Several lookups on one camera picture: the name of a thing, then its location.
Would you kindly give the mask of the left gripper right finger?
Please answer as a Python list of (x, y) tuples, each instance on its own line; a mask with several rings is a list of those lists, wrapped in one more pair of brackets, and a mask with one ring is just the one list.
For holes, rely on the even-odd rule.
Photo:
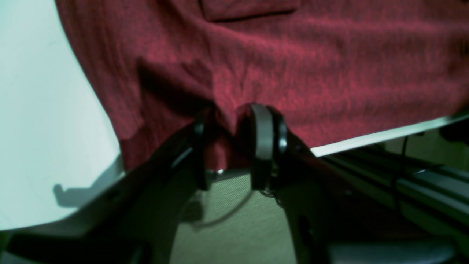
[(251, 187), (286, 214), (299, 264), (454, 264), (451, 239), (431, 238), (320, 161), (273, 107), (250, 105)]

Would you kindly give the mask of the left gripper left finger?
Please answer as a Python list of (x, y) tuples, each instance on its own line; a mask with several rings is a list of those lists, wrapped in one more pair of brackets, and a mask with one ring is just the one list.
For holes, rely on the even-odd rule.
[(204, 149), (214, 115), (199, 113), (144, 164), (62, 220), (6, 231), (19, 264), (167, 264), (187, 202), (209, 190)]

